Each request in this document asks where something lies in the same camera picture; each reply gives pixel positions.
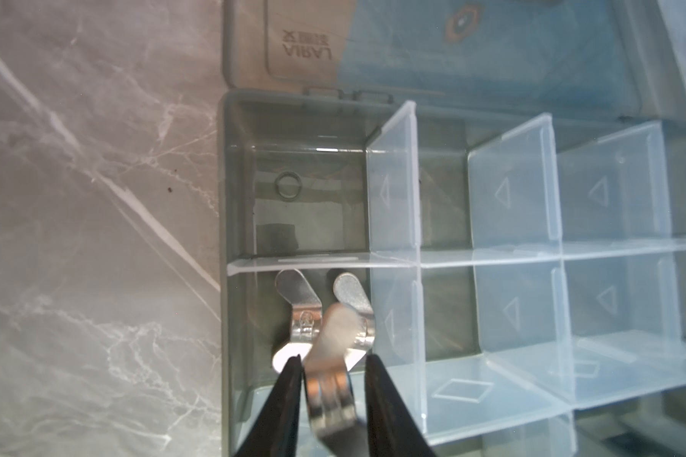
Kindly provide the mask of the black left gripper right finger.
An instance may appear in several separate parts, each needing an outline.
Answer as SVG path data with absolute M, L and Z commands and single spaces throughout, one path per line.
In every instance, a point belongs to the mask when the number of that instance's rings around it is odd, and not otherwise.
M 434 457 L 380 357 L 365 367 L 365 404 L 369 455 Z

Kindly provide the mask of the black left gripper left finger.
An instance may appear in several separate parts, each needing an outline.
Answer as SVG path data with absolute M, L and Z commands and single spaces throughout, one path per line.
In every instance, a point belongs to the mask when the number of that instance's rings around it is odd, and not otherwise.
M 303 365 L 299 356 L 288 359 L 236 456 L 295 456 Z

